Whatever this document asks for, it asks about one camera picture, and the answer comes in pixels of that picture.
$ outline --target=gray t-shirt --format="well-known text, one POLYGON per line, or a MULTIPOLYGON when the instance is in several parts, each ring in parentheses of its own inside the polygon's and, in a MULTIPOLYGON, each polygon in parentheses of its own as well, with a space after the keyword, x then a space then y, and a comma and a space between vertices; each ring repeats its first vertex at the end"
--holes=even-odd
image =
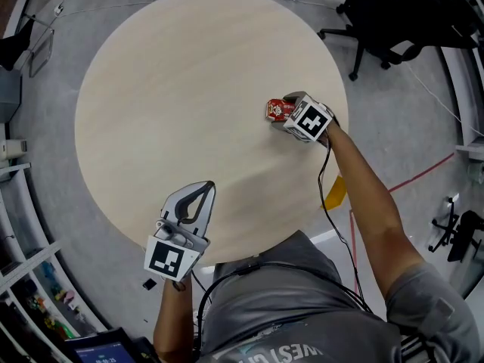
POLYGON ((386 307, 388 322, 308 272, 261 268, 230 278, 217 291, 199 362, 400 362, 401 335, 415 332, 452 362, 478 361, 473 316, 431 265, 406 271, 390 289, 386 307))

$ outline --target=table top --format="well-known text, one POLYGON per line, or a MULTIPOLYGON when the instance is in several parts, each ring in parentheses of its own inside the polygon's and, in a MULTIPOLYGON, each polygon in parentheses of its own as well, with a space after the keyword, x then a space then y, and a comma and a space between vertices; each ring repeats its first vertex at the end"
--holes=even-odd
MULTIPOLYGON (((306 91, 347 129, 343 81, 303 20, 272 0, 159 0, 126 20, 85 75, 82 176, 105 216, 145 247, 166 198, 216 183, 201 263, 258 254, 310 223, 325 149, 280 132, 265 104, 306 91)), ((329 192, 338 169, 331 155, 329 192)))

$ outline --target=office chair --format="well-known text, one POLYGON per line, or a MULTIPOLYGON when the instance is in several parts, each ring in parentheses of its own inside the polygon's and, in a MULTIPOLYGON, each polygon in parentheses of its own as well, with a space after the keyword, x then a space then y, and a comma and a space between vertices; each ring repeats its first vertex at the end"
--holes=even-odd
POLYGON ((459 215, 454 214, 454 200, 450 197, 447 200, 450 205, 451 205, 451 212, 448 216, 448 223, 446 226, 439 225, 437 223, 437 219, 432 219, 432 225, 434 225, 437 228, 441 228, 442 230, 445 230, 443 236, 440 237, 439 242, 437 242, 437 245, 429 246, 429 251, 431 253, 434 253, 439 247, 441 246, 447 246, 451 242, 451 237, 452 235, 456 235, 457 232, 454 230, 455 224, 459 220, 459 215))
POLYGON ((484 231, 484 219, 478 216, 474 211, 466 211, 464 214, 462 214, 461 221, 459 222, 457 229, 454 230, 454 226, 457 223, 459 216, 454 214, 454 203, 451 202, 451 198, 449 198, 449 203, 451 203, 451 214, 449 216, 447 227, 437 225, 435 219, 432 221, 432 224, 434 226, 444 229, 445 233, 440 238, 437 245, 435 245, 434 247, 429 246, 429 251, 434 253, 441 245, 446 246, 450 243, 452 244, 452 248, 450 253, 448 254, 447 261, 462 262, 466 255, 467 248, 470 245, 472 245, 476 250, 474 252, 474 257, 476 256, 482 240, 477 242, 473 238, 474 231, 484 231))
POLYGON ((29 20, 27 23, 22 27, 22 29, 13 36, 8 38, 0 39, 0 66, 5 68, 7 71, 12 71, 14 69, 15 63, 18 61, 18 58, 25 52, 28 51, 29 55, 29 76, 33 78, 49 61, 52 55, 52 43, 54 41, 54 29, 49 26, 47 23, 37 19, 34 16, 29 16, 24 14, 25 17, 28 17, 29 20), (49 49, 48 55, 46 59, 40 64, 37 69, 33 71, 33 61, 36 58, 36 54, 43 48, 45 42, 43 42, 38 48, 37 51, 33 51, 29 49, 30 46, 30 36, 32 35, 32 28, 34 22, 37 22, 43 26, 46 26, 49 29, 49 35, 46 41, 49 42, 49 49))
POLYGON ((349 74, 357 80, 363 51, 381 59, 381 67, 416 58, 423 47, 474 48, 470 35, 476 32, 479 18, 465 0, 346 0, 337 7, 351 22, 346 29, 318 32, 349 36, 358 40, 355 66, 349 74), (412 44, 403 54, 392 51, 399 43, 412 44))

